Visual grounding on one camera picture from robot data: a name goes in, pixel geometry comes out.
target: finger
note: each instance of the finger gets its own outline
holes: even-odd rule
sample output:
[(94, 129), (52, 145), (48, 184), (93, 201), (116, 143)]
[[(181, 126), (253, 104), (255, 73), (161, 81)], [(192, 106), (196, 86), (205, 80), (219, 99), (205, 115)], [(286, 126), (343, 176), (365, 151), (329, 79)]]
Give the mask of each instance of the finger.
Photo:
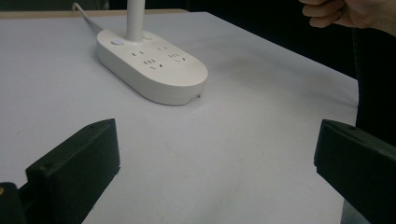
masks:
[(336, 11), (327, 17), (313, 17), (309, 21), (309, 24), (313, 27), (324, 28), (338, 21), (342, 15), (342, 12)]
[(338, 11), (344, 4), (343, 0), (333, 0), (319, 6), (305, 5), (303, 14), (307, 17), (327, 17)]
[(299, 0), (299, 1), (304, 4), (317, 6), (331, 0)]

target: white power strip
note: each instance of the white power strip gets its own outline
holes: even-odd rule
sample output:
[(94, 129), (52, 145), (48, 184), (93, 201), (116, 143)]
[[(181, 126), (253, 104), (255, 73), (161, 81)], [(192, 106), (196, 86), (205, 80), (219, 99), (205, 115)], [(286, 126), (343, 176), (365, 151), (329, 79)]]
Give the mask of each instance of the white power strip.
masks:
[(97, 36), (99, 61), (150, 101), (185, 105), (198, 98), (207, 79), (206, 67), (164, 39), (142, 32), (142, 41), (125, 38), (125, 30), (104, 30)]

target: human hand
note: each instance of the human hand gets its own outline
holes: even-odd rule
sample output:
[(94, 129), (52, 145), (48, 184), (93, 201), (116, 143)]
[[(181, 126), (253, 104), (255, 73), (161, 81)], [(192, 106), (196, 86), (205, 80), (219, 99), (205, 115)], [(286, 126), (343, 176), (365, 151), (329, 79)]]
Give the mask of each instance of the human hand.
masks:
[(300, 0), (314, 27), (332, 23), (375, 28), (396, 36), (396, 0)]

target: table surface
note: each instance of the table surface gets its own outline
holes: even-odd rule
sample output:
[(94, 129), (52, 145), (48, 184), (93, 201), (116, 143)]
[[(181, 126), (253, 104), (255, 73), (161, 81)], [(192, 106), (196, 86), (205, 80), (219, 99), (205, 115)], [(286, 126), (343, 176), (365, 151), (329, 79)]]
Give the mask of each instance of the table surface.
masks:
[(313, 161), (323, 119), (354, 124), (357, 81), (206, 12), (144, 27), (206, 65), (201, 98), (141, 97), (99, 63), (82, 18), (0, 21), (0, 181), (22, 186), (34, 161), (114, 118), (120, 172), (84, 223), (340, 223)]

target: white cable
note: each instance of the white cable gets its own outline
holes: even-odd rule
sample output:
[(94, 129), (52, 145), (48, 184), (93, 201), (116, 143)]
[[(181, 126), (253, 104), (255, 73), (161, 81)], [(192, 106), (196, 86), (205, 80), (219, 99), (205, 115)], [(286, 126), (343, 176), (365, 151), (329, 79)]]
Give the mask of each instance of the white cable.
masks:
[(82, 16), (84, 16), (84, 19), (90, 23), (91, 25), (93, 25), (94, 27), (96, 27), (96, 29), (99, 30), (104, 30), (100, 25), (98, 25), (96, 22), (92, 21), (90, 19), (90, 17), (84, 12), (84, 10), (79, 6), (79, 4), (77, 3), (73, 3), (72, 5), (72, 11), (76, 11), (76, 9), (78, 9), (79, 12), (81, 12)]

